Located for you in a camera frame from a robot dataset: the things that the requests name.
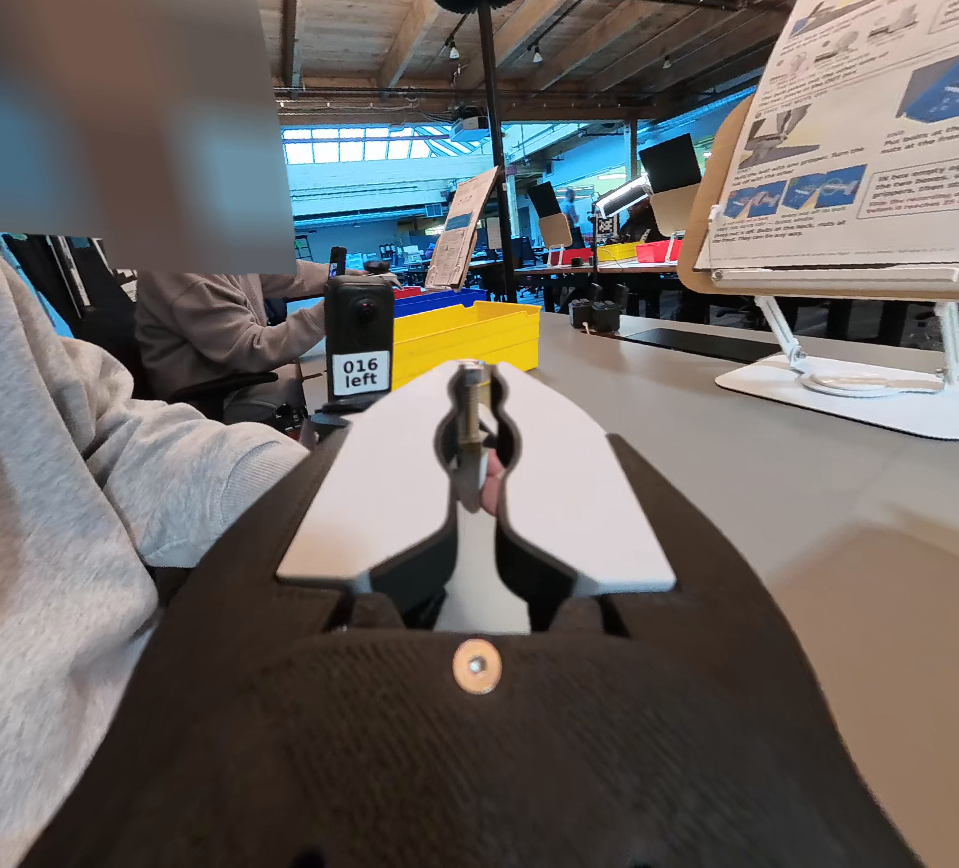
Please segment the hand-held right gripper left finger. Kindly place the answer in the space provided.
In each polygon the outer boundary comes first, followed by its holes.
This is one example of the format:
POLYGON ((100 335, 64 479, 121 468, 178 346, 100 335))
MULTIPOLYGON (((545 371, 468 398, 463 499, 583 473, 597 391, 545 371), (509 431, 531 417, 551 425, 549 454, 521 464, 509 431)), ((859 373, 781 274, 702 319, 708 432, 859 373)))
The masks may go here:
POLYGON ((406 621, 432 618, 458 559, 440 441, 459 367, 441 364, 353 422, 278 566, 280 582, 379 593, 406 621))

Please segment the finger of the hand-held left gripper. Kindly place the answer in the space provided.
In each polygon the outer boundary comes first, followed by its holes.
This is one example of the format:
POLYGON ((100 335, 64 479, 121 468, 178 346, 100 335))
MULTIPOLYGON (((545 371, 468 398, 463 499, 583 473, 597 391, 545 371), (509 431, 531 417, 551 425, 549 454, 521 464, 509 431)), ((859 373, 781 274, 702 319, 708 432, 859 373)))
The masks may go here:
POLYGON ((466 444, 456 454, 456 491, 463 507, 470 513, 482 508, 482 493, 487 475, 485 444, 466 444))

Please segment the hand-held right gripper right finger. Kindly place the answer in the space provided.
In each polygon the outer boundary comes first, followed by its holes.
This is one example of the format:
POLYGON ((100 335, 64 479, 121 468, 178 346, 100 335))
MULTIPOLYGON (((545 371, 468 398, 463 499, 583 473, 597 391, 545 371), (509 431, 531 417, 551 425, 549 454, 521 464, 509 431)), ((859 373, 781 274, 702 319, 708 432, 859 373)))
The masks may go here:
POLYGON ((495 559, 546 630, 571 598, 658 594, 677 577, 612 437, 582 408, 508 363, 495 367, 495 559))

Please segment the steel hex bolt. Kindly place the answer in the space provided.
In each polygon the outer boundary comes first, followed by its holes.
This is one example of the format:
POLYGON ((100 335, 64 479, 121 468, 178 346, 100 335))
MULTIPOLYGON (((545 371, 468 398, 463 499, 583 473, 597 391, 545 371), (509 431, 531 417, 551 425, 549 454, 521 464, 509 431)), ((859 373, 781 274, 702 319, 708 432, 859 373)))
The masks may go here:
POLYGON ((486 433, 482 427, 480 407, 489 395, 490 370, 477 360, 462 360, 451 384, 457 437, 486 433))

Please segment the person's left forearm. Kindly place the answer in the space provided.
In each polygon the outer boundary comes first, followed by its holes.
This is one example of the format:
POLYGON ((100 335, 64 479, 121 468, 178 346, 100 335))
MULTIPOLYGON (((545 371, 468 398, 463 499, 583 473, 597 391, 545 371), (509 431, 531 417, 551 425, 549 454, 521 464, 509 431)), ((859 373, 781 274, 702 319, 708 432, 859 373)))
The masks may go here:
POLYGON ((138 550, 150 567, 192 568, 263 495, 307 457, 307 449, 256 423, 196 424, 167 448, 162 493, 138 550))

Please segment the black desk mat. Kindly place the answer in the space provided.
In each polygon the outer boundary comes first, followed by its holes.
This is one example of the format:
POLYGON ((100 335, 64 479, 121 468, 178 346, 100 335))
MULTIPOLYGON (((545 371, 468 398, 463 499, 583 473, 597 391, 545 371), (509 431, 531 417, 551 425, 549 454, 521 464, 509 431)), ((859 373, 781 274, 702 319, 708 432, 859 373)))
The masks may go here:
POLYGON ((646 329, 631 335, 620 334, 617 338, 632 344, 742 365, 750 365, 781 353, 776 344, 665 327, 646 329))

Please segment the person's left hand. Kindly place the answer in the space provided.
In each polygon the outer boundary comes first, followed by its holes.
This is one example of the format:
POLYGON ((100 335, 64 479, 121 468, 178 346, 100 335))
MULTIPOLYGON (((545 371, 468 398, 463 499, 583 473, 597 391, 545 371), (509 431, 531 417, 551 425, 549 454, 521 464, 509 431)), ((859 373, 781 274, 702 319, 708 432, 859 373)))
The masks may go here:
POLYGON ((485 476, 480 491, 481 508, 491 517, 497 516, 497 505, 505 468, 493 449, 486 449, 485 476))

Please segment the blue plastic bin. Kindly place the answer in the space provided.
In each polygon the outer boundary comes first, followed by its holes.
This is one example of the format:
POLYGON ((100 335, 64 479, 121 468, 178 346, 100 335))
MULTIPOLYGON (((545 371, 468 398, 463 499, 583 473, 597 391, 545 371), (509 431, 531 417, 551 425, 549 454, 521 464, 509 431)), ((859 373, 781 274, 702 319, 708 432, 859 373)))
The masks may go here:
POLYGON ((455 306, 469 308, 477 302, 485 302, 488 299, 486 290, 477 288, 465 288, 461 290, 444 289, 433 292, 427 292, 423 289, 423 292, 423 295, 416 298, 394 299, 394 318, 399 320, 413 315, 455 306))

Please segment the wooden document board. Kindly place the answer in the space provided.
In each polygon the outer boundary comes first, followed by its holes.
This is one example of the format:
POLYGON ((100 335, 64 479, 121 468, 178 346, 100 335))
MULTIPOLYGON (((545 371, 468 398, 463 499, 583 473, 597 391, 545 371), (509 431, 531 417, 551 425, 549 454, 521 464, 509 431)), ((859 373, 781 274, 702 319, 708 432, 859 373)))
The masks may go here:
POLYGON ((498 166, 461 182, 454 193, 425 278, 427 292, 459 290, 469 272, 478 225, 500 175, 498 166))

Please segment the small black and tan board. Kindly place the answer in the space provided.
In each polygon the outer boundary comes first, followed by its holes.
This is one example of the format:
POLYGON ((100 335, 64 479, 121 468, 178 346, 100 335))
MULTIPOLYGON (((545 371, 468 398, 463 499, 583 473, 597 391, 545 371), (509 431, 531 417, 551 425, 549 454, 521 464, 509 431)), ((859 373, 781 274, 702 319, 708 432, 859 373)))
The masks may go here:
POLYGON ((563 211, 550 182, 531 185, 527 195, 535 210, 543 245, 549 249, 566 249, 571 246, 569 217, 563 211))

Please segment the black office chair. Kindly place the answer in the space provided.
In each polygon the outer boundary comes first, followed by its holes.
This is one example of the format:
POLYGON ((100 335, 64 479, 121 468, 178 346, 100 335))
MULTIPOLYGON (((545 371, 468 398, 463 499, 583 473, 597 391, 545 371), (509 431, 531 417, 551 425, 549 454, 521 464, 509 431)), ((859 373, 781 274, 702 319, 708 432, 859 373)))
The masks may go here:
POLYGON ((157 398, 134 331, 134 302, 94 238, 2 233, 30 284, 75 338, 101 347, 132 375, 134 397, 157 398))

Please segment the white light bar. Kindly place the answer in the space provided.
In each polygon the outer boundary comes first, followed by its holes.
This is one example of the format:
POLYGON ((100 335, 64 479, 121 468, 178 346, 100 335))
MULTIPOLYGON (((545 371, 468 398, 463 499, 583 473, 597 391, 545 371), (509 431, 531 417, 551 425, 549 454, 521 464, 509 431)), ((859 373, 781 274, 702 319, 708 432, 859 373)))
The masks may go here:
POLYGON ((647 200, 651 195, 648 179, 640 177, 606 192, 594 204, 601 218, 612 218, 617 213, 647 200))

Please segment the white document stand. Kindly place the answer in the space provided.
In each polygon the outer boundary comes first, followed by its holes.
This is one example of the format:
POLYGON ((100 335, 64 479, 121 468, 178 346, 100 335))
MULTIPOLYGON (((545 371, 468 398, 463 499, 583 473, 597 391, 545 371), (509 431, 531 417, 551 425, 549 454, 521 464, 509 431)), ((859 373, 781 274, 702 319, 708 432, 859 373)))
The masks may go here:
POLYGON ((809 356, 777 300, 755 301, 781 352, 720 375, 719 388, 920 438, 958 440, 956 302, 934 305, 945 366, 930 374, 809 356))

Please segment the person's grey hoodie torso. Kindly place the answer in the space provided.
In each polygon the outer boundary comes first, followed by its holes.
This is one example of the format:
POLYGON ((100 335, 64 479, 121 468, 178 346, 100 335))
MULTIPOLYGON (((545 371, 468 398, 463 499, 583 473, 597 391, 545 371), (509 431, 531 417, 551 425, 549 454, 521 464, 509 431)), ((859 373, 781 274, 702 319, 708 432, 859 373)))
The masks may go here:
POLYGON ((2 262, 2 866, 88 766, 149 637, 138 550, 166 449, 205 419, 131 397, 97 347, 55 333, 2 262))

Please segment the large black and tan board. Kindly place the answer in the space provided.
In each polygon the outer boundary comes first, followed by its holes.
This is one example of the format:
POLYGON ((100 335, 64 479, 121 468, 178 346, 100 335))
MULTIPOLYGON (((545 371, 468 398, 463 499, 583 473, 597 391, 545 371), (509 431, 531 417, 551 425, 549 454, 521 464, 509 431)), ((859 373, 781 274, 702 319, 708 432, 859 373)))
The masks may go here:
POLYGON ((655 222, 645 240, 663 241, 689 225, 702 179, 700 163, 688 132, 641 150, 640 160, 655 222))

